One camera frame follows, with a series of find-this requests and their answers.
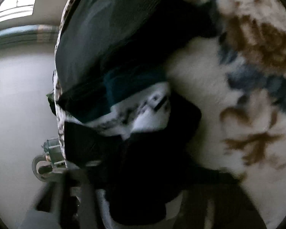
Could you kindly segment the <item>striped navy grey sweater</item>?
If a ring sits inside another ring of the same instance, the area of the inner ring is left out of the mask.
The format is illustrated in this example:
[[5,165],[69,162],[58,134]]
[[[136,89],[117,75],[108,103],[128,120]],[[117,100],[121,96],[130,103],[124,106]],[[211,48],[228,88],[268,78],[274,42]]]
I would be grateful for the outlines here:
[[80,228],[175,228],[200,110],[164,73],[85,74],[62,83]]

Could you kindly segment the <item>floral bed blanket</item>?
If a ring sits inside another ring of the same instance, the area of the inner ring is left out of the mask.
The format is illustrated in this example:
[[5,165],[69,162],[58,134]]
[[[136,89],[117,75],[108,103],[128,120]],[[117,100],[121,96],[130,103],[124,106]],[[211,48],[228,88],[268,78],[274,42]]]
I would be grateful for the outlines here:
[[[63,10],[62,27],[75,0]],[[196,169],[230,173],[266,228],[286,228],[286,7],[280,0],[186,0],[211,4],[218,31],[195,37],[165,64],[171,88],[201,113],[185,179]],[[66,165],[62,88],[54,71],[54,104]]]

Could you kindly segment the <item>folded black garment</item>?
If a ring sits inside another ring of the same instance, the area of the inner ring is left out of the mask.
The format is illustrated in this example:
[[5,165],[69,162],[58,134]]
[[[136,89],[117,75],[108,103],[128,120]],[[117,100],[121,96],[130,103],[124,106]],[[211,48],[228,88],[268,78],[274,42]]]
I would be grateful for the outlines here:
[[165,81],[167,61],[195,37],[217,35],[211,4],[75,0],[56,51],[58,104],[86,123]]

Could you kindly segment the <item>left grey-green curtain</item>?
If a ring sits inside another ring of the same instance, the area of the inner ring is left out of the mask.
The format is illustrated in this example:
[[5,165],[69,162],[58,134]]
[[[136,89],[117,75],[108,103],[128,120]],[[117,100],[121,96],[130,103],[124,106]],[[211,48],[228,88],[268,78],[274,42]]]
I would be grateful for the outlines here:
[[59,27],[54,25],[25,25],[0,30],[0,50],[22,44],[55,43]]

